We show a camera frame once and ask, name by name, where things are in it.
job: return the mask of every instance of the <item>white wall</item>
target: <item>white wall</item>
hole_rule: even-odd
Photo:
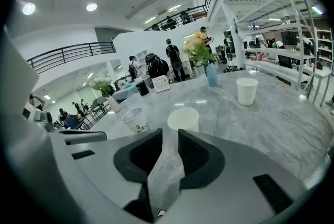
[[[116,59],[119,59],[123,65],[123,70],[120,71],[120,74],[117,74],[117,78],[120,78],[128,74],[127,68],[129,63],[129,56],[135,55],[146,49],[160,56],[162,59],[166,60],[169,63],[170,61],[167,58],[165,51],[167,47],[166,40],[170,38],[173,44],[177,45],[179,49],[182,49],[182,37],[199,31],[201,26],[208,26],[206,18],[196,20],[195,22],[191,22],[183,26],[179,26],[170,31],[138,31],[121,33],[114,39],[116,53],[101,54],[92,57],[81,58],[49,69],[39,75],[40,79],[34,86],[33,90],[36,90],[44,86],[45,84],[75,70],[79,70],[97,63]],[[211,37],[215,37],[213,47],[215,45],[223,43],[223,34],[220,32],[219,27],[216,28],[215,26],[213,26],[212,28],[208,29],[208,35]]]
[[[53,122],[58,120],[60,108],[63,108],[63,110],[68,112],[68,114],[77,114],[77,109],[75,109],[72,102],[81,102],[81,98],[76,91],[70,93],[60,100],[57,100],[55,104],[47,106],[46,110],[51,113]]]
[[[87,102],[87,103],[93,102],[93,100],[96,98],[94,93],[93,93],[93,89],[89,86],[78,89],[77,93],[80,97],[80,101],[81,101],[81,99],[84,99],[85,102]]]
[[[208,22],[204,18],[170,31],[141,31],[119,34],[113,41],[118,55],[117,58],[120,59],[123,67],[128,67],[129,56],[136,55],[143,50],[149,50],[170,64],[166,55],[166,40],[171,39],[173,44],[182,49],[182,37],[200,31],[202,26],[207,25]]]
[[[97,42],[95,28],[52,28],[12,40],[14,47],[26,60],[44,52],[88,42]]]

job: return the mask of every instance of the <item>small table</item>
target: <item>small table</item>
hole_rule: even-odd
[[[307,74],[311,74],[313,73],[313,67],[307,65],[307,64],[304,64],[303,66],[303,72],[307,73]],[[325,99],[325,96],[326,96],[326,93],[327,93],[327,90],[328,90],[328,86],[329,86],[329,81],[330,81],[330,75],[331,75],[331,70],[324,67],[323,70],[320,70],[320,69],[315,69],[315,77],[319,79],[319,83],[318,83],[318,87],[315,91],[315,95],[314,95],[314,99],[313,99],[313,104],[315,103],[315,100],[318,96],[318,92],[319,92],[319,89],[320,89],[320,85],[321,85],[321,82],[324,78],[328,78],[327,79],[327,84],[326,84],[326,89],[325,89],[325,93],[323,95],[323,98],[321,100],[321,103],[320,103],[320,106],[323,106],[323,102],[324,102],[324,99]]]

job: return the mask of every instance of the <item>chair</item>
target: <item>chair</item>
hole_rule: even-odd
[[[291,58],[277,54],[280,66],[292,69]]]
[[[84,124],[83,122],[79,122],[75,120],[73,117],[68,117],[64,120],[65,124],[71,129],[81,129],[81,126]]]
[[[178,153],[185,173],[180,190],[206,187],[225,167],[225,157],[219,148],[183,129],[178,130]]]

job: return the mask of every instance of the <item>man in black shirt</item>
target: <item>man in black shirt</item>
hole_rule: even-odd
[[[156,78],[158,76],[169,77],[170,74],[168,63],[161,60],[158,56],[155,56],[149,61],[147,70],[151,78]]]
[[[180,76],[178,75],[178,71],[181,73],[182,81],[186,80],[186,75],[184,73],[182,62],[180,59],[180,51],[178,50],[177,46],[172,44],[170,39],[166,40],[168,47],[166,48],[166,54],[168,58],[171,60],[171,65],[176,77],[177,82],[180,82]]]
[[[38,105],[38,106],[35,106],[35,102],[34,102],[33,98],[38,99],[38,100],[41,102],[41,104]],[[43,107],[44,107],[44,105],[45,105],[45,101],[43,101],[41,98],[39,98],[39,97],[37,97],[37,96],[35,96],[35,95],[33,95],[33,94],[30,94],[29,102],[30,102],[30,104],[31,104],[32,106],[34,106],[34,107],[36,107],[37,109],[43,111]]]

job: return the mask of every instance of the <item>round table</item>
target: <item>round table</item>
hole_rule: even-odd
[[[252,105],[237,101],[236,80],[242,77],[259,81]],[[167,125],[168,116],[180,107],[193,107],[199,113],[200,132],[260,150],[301,180],[309,176],[333,136],[330,123],[318,109],[291,87],[260,72],[220,74],[218,79],[217,87],[209,87],[204,77],[171,84],[170,90],[160,93],[136,93],[91,131],[104,131],[108,139],[130,135],[121,118],[128,110],[142,107],[151,129],[162,128],[168,142],[177,136]]]

